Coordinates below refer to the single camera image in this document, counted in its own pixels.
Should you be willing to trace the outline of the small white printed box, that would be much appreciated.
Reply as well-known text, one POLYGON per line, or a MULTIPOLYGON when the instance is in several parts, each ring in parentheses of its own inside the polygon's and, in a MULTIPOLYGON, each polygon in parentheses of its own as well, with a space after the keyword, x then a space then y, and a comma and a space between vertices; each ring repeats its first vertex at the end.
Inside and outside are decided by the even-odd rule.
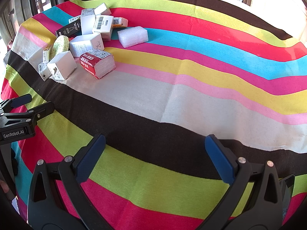
POLYGON ((46 81, 51 77, 50 69, 48 68, 46 63, 40 63, 38 65, 38 71, 43 81, 46 81))

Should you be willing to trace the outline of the white cube box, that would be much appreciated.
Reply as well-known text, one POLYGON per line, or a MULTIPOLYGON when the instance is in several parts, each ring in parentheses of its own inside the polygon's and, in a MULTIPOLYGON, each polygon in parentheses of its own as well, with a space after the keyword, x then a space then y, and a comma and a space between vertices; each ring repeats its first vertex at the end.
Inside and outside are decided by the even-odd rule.
POLYGON ((47 67, 54 80, 66 80, 77 68, 73 55, 70 51, 59 53, 52 58, 47 67))

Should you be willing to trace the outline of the green round sponge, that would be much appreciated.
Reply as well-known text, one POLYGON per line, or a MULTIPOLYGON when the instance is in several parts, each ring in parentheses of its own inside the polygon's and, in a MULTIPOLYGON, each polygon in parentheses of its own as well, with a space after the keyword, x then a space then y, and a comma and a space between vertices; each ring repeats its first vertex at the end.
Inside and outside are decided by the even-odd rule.
POLYGON ((53 46, 50 49, 50 60, 59 53, 69 50, 69 38, 65 35, 57 37, 53 46))

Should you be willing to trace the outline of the red white tissue pack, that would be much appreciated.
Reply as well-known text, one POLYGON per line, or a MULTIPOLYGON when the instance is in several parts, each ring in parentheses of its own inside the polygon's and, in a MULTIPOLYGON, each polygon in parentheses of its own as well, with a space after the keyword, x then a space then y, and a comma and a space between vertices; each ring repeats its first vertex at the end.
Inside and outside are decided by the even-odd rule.
POLYGON ((80 57, 82 67, 96 79, 101 79, 116 68, 114 56, 100 49, 91 49, 80 57))

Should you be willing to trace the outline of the long white box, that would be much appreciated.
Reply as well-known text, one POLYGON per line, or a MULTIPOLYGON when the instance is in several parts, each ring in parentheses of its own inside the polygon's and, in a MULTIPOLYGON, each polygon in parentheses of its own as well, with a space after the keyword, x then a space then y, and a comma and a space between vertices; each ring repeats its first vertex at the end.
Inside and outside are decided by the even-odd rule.
POLYGON ((79 57, 91 49, 105 49, 99 33, 76 36, 69 42, 69 51, 74 57, 79 57))

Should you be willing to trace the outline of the black shaver box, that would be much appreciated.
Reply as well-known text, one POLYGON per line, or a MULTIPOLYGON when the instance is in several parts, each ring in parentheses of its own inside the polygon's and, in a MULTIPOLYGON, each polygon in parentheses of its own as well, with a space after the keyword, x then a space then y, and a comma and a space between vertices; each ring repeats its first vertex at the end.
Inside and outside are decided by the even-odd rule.
POLYGON ((72 37, 76 36, 81 32, 81 20, 77 19, 76 21, 73 21, 70 24, 67 24, 66 26, 63 26, 59 30, 56 31, 56 37, 59 37, 61 35, 72 37))

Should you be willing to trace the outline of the tall white box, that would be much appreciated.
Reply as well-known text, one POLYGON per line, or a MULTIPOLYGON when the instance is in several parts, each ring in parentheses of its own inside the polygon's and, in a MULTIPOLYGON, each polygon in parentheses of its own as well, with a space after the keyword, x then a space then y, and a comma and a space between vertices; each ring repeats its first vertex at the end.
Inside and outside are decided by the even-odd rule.
POLYGON ((92 34, 96 15, 93 8, 83 9, 81 12, 81 31, 83 35, 92 34))

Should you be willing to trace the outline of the white barcode label box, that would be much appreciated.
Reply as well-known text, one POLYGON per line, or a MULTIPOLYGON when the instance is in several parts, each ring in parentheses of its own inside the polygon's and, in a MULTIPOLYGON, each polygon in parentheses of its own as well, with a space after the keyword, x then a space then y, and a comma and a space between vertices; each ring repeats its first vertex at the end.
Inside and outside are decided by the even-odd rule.
POLYGON ((92 32, 100 33, 102 40, 111 41, 111 35, 113 30, 113 19, 114 19, 113 16, 108 16, 108 15, 96 16, 92 32))

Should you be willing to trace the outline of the small white square box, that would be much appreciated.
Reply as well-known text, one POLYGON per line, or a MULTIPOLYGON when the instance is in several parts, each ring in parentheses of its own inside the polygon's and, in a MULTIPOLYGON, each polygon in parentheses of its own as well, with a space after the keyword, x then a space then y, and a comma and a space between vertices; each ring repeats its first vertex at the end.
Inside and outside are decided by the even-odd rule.
POLYGON ((107 16, 111 15, 110 8, 105 3, 102 3, 99 6, 97 6, 94 9, 94 13, 97 16, 99 16, 99 15, 107 15, 107 16))

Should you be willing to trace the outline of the white foam block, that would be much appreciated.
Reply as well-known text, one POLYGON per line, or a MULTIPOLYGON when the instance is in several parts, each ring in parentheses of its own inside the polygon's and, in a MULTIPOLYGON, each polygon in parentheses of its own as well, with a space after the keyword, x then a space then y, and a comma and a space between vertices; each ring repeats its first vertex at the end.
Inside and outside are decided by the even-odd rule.
POLYGON ((149 40, 147 30, 141 26, 118 31, 118 38, 124 48, 145 43, 149 40))

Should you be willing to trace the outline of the orange white small box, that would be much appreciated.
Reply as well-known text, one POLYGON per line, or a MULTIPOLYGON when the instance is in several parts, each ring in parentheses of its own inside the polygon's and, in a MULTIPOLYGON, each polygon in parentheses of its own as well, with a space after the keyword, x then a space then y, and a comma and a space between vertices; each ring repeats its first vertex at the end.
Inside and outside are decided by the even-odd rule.
POLYGON ((124 17, 113 18, 113 28, 127 28, 129 21, 124 17))

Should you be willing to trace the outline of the yellow white small box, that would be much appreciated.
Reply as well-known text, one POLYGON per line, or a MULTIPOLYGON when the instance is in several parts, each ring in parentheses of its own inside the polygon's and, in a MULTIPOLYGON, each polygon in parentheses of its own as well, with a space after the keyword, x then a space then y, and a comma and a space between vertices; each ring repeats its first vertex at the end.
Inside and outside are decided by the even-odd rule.
POLYGON ((51 46, 47 46, 42 53, 43 63, 48 63, 50 61, 50 55, 51 55, 51 46))

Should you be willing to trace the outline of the teal white medicine box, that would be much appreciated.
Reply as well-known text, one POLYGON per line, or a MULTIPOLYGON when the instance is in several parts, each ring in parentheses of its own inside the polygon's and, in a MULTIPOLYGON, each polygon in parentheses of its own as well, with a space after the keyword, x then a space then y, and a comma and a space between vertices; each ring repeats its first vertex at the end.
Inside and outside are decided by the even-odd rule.
POLYGON ((75 17, 73 17, 73 18, 70 18, 69 20, 68 20, 68 22, 69 23, 73 23, 73 22, 80 22, 80 19, 81 19, 81 16, 79 15, 79 16, 75 16, 75 17))

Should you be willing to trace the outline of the striped colourful bed cloth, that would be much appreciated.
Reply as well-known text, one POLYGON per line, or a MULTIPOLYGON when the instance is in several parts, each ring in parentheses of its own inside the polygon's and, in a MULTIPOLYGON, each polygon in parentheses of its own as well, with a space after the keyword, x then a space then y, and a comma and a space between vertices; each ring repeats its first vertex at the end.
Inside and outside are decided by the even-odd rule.
POLYGON ((306 44, 231 0, 72 0, 23 22, 6 66, 2 98, 51 101, 36 136, 12 145, 17 204, 27 219, 39 159, 75 154, 101 133, 107 146, 82 187, 115 229, 195 229, 228 189, 208 157, 214 134, 237 156, 271 160, 295 175, 287 212, 306 197, 306 44), (105 49, 116 68, 101 79, 78 65, 63 81, 38 65, 58 29, 84 8, 107 4, 149 40, 105 49))

